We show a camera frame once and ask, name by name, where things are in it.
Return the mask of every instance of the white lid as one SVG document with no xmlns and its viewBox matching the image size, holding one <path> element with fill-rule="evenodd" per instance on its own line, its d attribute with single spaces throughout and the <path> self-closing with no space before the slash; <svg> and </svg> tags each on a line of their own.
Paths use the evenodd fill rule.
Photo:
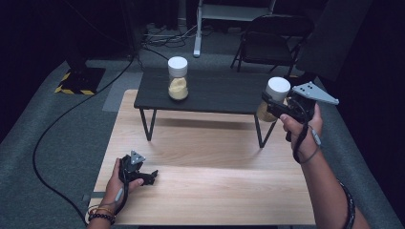
<svg viewBox="0 0 405 229">
<path fill-rule="evenodd" d="M 187 60 L 181 56 L 174 56 L 167 62 L 169 73 L 173 77 L 183 77 L 187 75 Z"/>
<path fill-rule="evenodd" d="M 291 88 L 289 82 L 283 77 L 274 76 L 268 80 L 266 92 L 276 101 L 283 101 Z"/>
</svg>

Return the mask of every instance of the hand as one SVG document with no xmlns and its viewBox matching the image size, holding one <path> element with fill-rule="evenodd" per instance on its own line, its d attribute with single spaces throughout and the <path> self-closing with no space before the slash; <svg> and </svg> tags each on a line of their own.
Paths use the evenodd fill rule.
<svg viewBox="0 0 405 229">
<path fill-rule="evenodd" d="M 119 206 L 120 202 L 122 201 L 123 195 L 121 195 L 121 199 L 116 202 L 116 196 L 119 192 L 119 190 L 123 187 L 122 181 L 118 177 L 119 173 L 119 162 L 120 158 L 116 159 L 116 164 L 114 166 L 113 174 L 111 175 L 110 180 L 107 183 L 107 187 L 105 189 L 105 196 L 104 199 L 101 201 L 100 205 L 109 205 L 111 206 L 111 210 L 115 211 L 117 206 Z M 143 179 L 138 178 L 136 180 L 133 180 L 129 183 L 128 190 L 129 193 L 133 192 L 137 187 L 142 185 Z"/>
<path fill-rule="evenodd" d="M 294 149 L 298 135 L 303 130 L 303 124 L 297 122 L 294 118 L 292 118 L 287 114 L 280 115 L 280 119 L 284 124 L 283 125 L 284 130 L 286 132 L 287 131 L 291 132 L 291 148 Z M 318 104 L 316 103 L 314 107 L 313 118 L 309 122 L 309 125 L 315 130 L 315 132 L 319 135 L 319 137 L 322 134 L 322 124 L 323 120 L 321 117 L 321 111 Z M 308 128 L 307 136 L 301 143 L 300 148 L 298 149 L 298 152 L 301 153 L 299 154 L 301 160 L 305 160 L 306 158 L 311 156 L 318 147 L 315 143 L 315 140 L 313 139 L 311 127 Z"/>
</svg>

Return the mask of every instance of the jar with white lid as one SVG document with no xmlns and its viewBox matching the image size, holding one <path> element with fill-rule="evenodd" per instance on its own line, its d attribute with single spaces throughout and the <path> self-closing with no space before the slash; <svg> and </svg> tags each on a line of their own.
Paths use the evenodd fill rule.
<svg viewBox="0 0 405 229">
<path fill-rule="evenodd" d="M 181 56 L 174 56 L 168 61 L 169 87 L 171 98 L 183 100 L 188 96 L 187 60 Z"/>
</svg>

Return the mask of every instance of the gray carpet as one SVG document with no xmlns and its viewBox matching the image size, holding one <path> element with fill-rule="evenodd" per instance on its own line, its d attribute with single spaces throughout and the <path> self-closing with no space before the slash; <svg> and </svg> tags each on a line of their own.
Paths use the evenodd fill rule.
<svg viewBox="0 0 405 229">
<path fill-rule="evenodd" d="M 166 57 L 181 55 L 187 58 L 189 69 L 235 72 L 230 70 L 229 65 L 237 50 L 239 35 L 214 32 L 202 41 L 200 58 L 192 56 L 194 39 L 185 40 L 184 46 L 179 48 L 151 49 Z M 166 68 L 166 60 L 153 52 L 141 50 L 139 57 L 144 67 Z M 107 69 L 99 85 L 102 89 L 128 63 L 126 60 L 91 60 L 87 65 Z M 0 145 L 1 229 L 84 228 L 75 209 L 36 177 L 32 168 L 36 143 L 41 139 L 35 151 L 40 175 L 84 214 L 87 201 L 83 200 L 83 196 L 93 191 L 123 92 L 139 85 L 142 72 L 135 61 L 113 85 L 88 99 L 88 95 L 53 92 L 68 69 L 69 66 L 63 63 L 46 78 Z M 268 67 L 243 65 L 243 71 L 266 73 Z M 277 68 L 273 75 L 286 72 L 284 68 Z M 88 100 L 65 114 L 85 99 Z M 326 158 L 333 171 L 351 190 L 372 228 L 403 228 L 336 108 L 321 104 L 321 109 L 325 121 L 322 140 Z M 63 114 L 41 138 L 44 131 Z M 296 225 L 294 228 L 313 227 Z"/>
</svg>

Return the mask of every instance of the small black table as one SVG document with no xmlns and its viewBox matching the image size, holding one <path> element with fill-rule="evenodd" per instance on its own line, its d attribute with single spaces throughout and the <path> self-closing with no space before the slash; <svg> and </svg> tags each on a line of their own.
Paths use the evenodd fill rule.
<svg viewBox="0 0 405 229">
<path fill-rule="evenodd" d="M 148 141 L 152 139 L 157 110 L 254 115 L 260 148 L 265 147 L 275 123 L 262 139 L 256 111 L 270 76 L 261 73 L 224 73 L 188 70 L 188 97 L 181 101 L 168 94 L 167 69 L 146 69 L 140 81 L 134 107 L 139 109 Z M 153 110 L 150 129 L 144 110 Z"/>
</svg>

